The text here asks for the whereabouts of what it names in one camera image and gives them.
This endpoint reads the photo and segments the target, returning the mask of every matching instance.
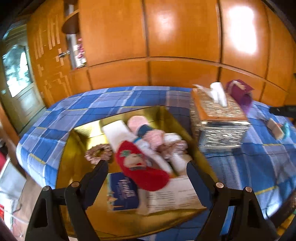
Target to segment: purple cloth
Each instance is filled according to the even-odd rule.
[[[234,80],[227,83],[225,92],[230,94],[231,97],[239,104],[243,112],[247,114],[252,104],[251,91],[253,88],[242,80],[236,80],[241,84],[241,86],[244,86],[244,89],[242,89],[237,84],[234,84],[233,81]]]

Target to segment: tissue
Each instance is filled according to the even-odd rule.
[[[220,82],[211,83],[210,89],[205,88],[201,85],[194,85],[204,91],[210,98],[213,99],[214,103],[219,103],[222,107],[227,107],[227,98]]]

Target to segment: blue cloth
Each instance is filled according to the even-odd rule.
[[[149,125],[142,125],[139,130],[137,136],[143,137],[148,131],[152,131],[153,128]]]
[[[85,92],[52,105],[23,136],[17,146],[20,165],[41,186],[56,187],[57,173],[69,131],[82,124],[147,106],[166,105],[189,132],[189,88],[134,86]],[[267,129],[269,118],[288,121],[270,114],[268,106],[254,101],[248,113],[251,127],[241,148],[220,153],[204,153],[219,181],[227,187],[251,186],[263,215],[271,215],[295,189],[296,129],[289,122],[291,135],[277,141]],[[145,237],[146,240],[193,240],[208,215],[201,215],[175,228]],[[229,210],[223,232],[227,232]]]

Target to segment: wooden door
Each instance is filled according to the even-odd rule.
[[[26,26],[12,29],[1,43],[0,98],[6,114],[20,133],[44,103],[32,76]]]
[[[68,79],[71,69],[69,57],[58,57],[67,51],[66,37],[61,31],[63,21],[64,2],[47,0],[32,14],[27,24],[32,68],[47,107],[72,95]]]

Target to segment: small box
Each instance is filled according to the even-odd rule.
[[[226,93],[227,107],[222,107],[201,89],[194,88],[190,99],[193,136],[201,151],[238,148],[250,123],[239,105]]]
[[[139,206],[138,188],[122,172],[108,174],[107,201],[111,211],[135,209]]]

